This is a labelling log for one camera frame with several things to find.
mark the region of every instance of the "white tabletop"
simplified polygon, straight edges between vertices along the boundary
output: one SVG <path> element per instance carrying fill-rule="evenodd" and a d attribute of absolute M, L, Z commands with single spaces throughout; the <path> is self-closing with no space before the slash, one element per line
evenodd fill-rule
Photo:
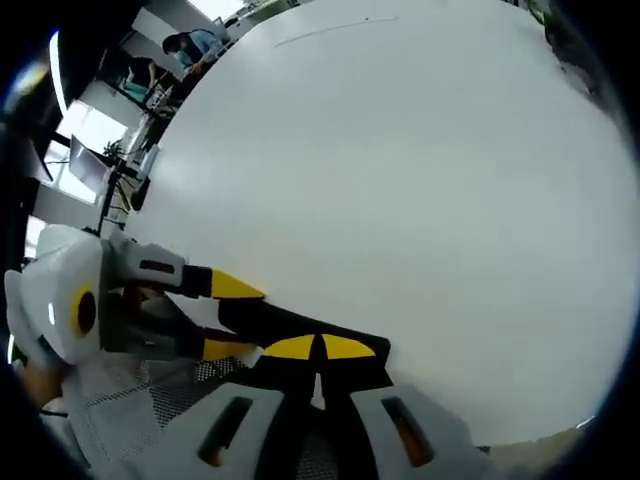
<path fill-rule="evenodd" d="M 319 0 L 186 100 L 129 232 L 383 335 L 479 445 L 594 414 L 636 308 L 636 174 L 544 32 L 494 0 Z M 215 323 L 212 300 L 181 300 Z"/>

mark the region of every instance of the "white table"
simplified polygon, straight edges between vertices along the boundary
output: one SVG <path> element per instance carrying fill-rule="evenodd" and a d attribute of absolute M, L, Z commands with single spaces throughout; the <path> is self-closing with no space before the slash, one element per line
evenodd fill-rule
<path fill-rule="evenodd" d="M 312 2 L 243 37 L 160 146 L 139 240 L 387 336 L 393 378 L 476 444 L 596 412 L 636 308 L 635 171 L 526 12 Z"/>

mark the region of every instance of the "computer monitor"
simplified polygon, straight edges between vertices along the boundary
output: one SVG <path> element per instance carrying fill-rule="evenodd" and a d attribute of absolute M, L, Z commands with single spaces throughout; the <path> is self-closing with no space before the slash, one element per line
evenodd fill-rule
<path fill-rule="evenodd" d="M 109 175 L 109 168 L 73 135 L 69 147 L 69 171 L 96 194 L 100 194 Z"/>

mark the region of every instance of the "desk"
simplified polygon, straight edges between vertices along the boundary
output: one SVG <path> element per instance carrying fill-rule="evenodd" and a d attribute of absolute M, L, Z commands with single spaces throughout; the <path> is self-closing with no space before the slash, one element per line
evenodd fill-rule
<path fill-rule="evenodd" d="M 477 445 L 596 413 L 630 338 L 635 170 L 501 2 L 323 0 L 249 32 L 160 142 L 128 230 L 392 343 Z M 198 322 L 215 302 L 179 299 Z"/>

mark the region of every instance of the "white robot part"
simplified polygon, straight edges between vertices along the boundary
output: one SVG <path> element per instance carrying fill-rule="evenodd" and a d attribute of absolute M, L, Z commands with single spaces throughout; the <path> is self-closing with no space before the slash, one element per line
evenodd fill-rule
<path fill-rule="evenodd" d="M 52 225 L 40 234 L 36 258 L 19 277 L 25 321 L 66 363 L 79 363 L 100 350 L 102 260 L 99 238 Z"/>

